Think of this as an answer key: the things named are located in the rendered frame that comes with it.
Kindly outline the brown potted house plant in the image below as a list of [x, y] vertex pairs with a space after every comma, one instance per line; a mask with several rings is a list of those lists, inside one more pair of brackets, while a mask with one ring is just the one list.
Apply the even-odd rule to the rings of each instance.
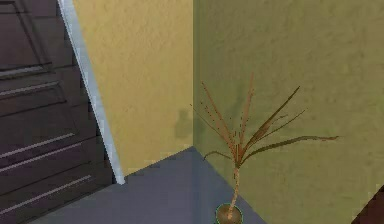
[[212, 123], [208, 122], [196, 109], [194, 105], [191, 105], [193, 111], [196, 115], [208, 126], [210, 127], [226, 144], [230, 154], [226, 155], [218, 150], [212, 150], [204, 154], [203, 159], [206, 160], [211, 155], [219, 155], [226, 159], [229, 159], [234, 168], [233, 168], [233, 179], [235, 181], [235, 187], [233, 190], [233, 196], [229, 203], [222, 203], [218, 205], [215, 209], [215, 222], [214, 224], [244, 224], [244, 215], [242, 210], [236, 205], [238, 196], [239, 196], [239, 188], [240, 188], [240, 169], [244, 165], [244, 163], [250, 159], [252, 156], [256, 154], [265, 152], [267, 150], [276, 149], [282, 146], [290, 145], [293, 143], [297, 143], [300, 141], [307, 140], [318, 140], [318, 141], [332, 141], [338, 139], [338, 136], [299, 136], [295, 138], [291, 138], [288, 140], [284, 140], [281, 142], [269, 144], [267, 146], [263, 146], [261, 148], [255, 149], [252, 152], [249, 150], [260, 140], [268, 137], [269, 135], [277, 132], [278, 130], [284, 128], [295, 119], [297, 119], [300, 115], [304, 113], [301, 111], [297, 115], [295, 115], [292, 119], [279, 126], [278, 128], [269, 131], [270, 127], [280, 119], [285, 118], [285, 115], [278, 116], [279, 112], [290, 102], [290, 100], [295, 96], [300, 87], [297, 87], [293, 93], [279, 106], [273, 114], [264, 121], [264, 123], [252, 134], [252, 136], [245, 140], [245, 133], [247, 122], [249, 121], [249, 110], [252, 102], [252, 98], [254, 95], [253, 88], [253, 78], [254, 75], [250, 76], [250, 85], [247, 93], [246, 103], [241, 116], [241, 123], [239, 124], [240, 131], [229, 130], [229, 127], [224, 120], [223, 115], [219, 112], [216, 103], [214, 102], [210, 91], [208, 90], [207, 85], [204, 82], [201, 82], [203, 90], [206, 94], [210, 102], [210, 106], [205, 105], [203, 101], [200, 104], [203, 106], [204, 111], [207, 113], [209, 118], [212, 120]]

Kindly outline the dark brown room door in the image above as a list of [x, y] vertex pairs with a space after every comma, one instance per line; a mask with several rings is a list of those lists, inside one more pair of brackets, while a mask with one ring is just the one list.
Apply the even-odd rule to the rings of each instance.
[[60, 0], [0, 0], [0, 224], [115, 183]]

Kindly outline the dark brown furniture corner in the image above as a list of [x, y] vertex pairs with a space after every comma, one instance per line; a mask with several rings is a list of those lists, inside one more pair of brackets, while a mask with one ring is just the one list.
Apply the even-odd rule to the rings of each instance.
[[384, 224], [384, 185], [364, 206], [351, 224]]

